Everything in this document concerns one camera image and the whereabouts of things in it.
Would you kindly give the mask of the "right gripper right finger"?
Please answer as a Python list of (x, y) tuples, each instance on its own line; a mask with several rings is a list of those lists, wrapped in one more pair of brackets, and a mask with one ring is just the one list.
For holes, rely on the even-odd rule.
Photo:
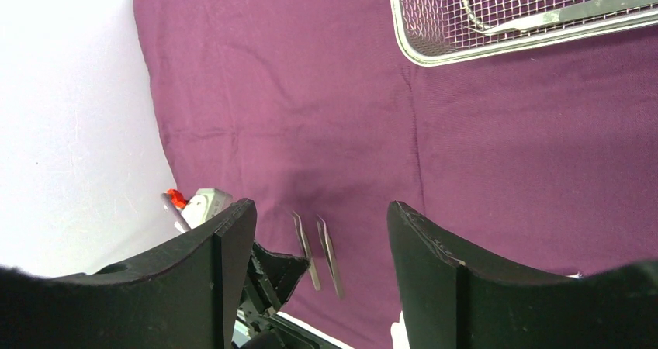
[(387, 213), (412, 348), (655, 348), (657, 263), (583, 278), (488, 251), (404, 202)]

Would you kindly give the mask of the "wire mesh instrument tray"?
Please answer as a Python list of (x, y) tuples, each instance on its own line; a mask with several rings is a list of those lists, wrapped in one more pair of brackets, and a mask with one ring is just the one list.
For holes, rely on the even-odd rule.
[(565, 43), (657, 22), (656, 3), (523, 33), (487, 36), (471, 30), (488, 29), (512, 19), (587, 1), (590, 0), (390, 0), (400, 49), (410, 61), (424, 67)]

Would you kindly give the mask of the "metal spatula tool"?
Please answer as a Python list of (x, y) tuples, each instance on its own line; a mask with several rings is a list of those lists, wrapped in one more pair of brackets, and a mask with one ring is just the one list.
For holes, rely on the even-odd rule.
[(492, 36), (508, 32), (527, 32), (542, 27), (554, 26), (565, 22), (588, 19), (620, 12), (622, 10), (642, 8), (647, 5), (656, 4), (657, 0), (590, 0), (577, 4), (568, 5), (560, 9), (532, 14), (529, 16), (512, 19), (498, 26), (488, 29), (475, 29), (472, 31)]

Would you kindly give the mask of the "purple cloth wrap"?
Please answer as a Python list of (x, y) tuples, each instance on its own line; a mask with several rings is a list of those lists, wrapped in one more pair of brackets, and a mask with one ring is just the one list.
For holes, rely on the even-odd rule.
[[(399, 200), (513, 261), (595, 272), (657, 256), (654, 27), (418, 67), (390, 0), (133, 0), (179, 191), (249, 198), (256, 237), (322, 289), (284, 310), (389, 348), (400, 301), (386, 225)], [(327, 223), (345, 297), (317, 229)]]

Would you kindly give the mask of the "white cotton balls bag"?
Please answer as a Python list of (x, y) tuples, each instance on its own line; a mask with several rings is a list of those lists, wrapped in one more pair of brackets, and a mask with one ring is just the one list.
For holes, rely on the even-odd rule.
[(400, 312), (397, 321), (391, 324), (390, 335), (393, 349), (410, 349), (403, 312)]

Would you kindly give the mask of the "metal tweezers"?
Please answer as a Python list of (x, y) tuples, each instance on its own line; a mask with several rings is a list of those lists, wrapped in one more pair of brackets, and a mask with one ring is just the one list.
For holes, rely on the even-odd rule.
[(345, 291), (338, 268), (338, 260), (334, 252), (333, 242), (326, 221), (319, 215), (317, 215), (317, 229), (335, 293), (339, 299), (343, 299), (345, 297)]
[(311, 246), (310, 246), (308, 237), (304, 232), (301, 217), (298, 213), (292, 212), (292, 218), (293, 218), (294, 227), (295, 227), (295, 230), (296, 230), (296, 235), (298, 237), (298, 241), (299, 241), (300, 246), (301, 246), (302, 251), (303, 251), (303, 255), (309, 263), (308, 272), (310, 274), (310, 278), (311, 278), (311, 281), (313, 283), (313, 287), (316, 291), (320, 291), (321, 290), (320, 277), (318, 275), (317, 268), (316, 268), (316, 265), (314, 263), (313, 254), (312, 254), (312, 250), (311, 250)]

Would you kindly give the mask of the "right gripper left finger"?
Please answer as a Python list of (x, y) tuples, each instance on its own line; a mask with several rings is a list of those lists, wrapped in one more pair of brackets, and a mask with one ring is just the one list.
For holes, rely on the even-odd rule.
[(3, 348), (229, 348), (255, 238), (241, 199), (92, 275), (1, 271)]

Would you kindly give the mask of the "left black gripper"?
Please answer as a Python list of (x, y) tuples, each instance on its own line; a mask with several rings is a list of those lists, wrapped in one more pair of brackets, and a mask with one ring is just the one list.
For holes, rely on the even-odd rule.
[(215, 188), (179, 206), (179, 230), (204, 233), (179, 268), (181, 348), (309, 348), (308, 330), (279, 316), (310, 266), (255, 240), (256, 205)]

